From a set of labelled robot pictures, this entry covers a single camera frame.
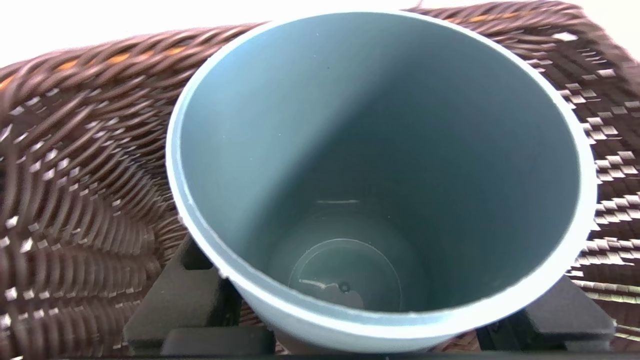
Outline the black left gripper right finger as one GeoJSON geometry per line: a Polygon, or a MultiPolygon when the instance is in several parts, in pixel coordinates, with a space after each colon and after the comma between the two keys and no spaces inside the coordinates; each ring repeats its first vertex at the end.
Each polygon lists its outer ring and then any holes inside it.
{"type": "Polygon", "coordinates": [[[508,317],[477,328],[483,351],[611,350],[615,322],[567,276],[546,294],[508,317]]]}

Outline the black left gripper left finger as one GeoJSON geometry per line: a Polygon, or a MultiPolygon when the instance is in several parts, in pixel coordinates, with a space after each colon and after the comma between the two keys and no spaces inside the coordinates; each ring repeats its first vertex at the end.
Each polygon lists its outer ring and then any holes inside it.
{"type": "Polygon", "coordinates": [[[188,235],[123,331],[134,357],[275,355],[274,333],[188,235]]]}

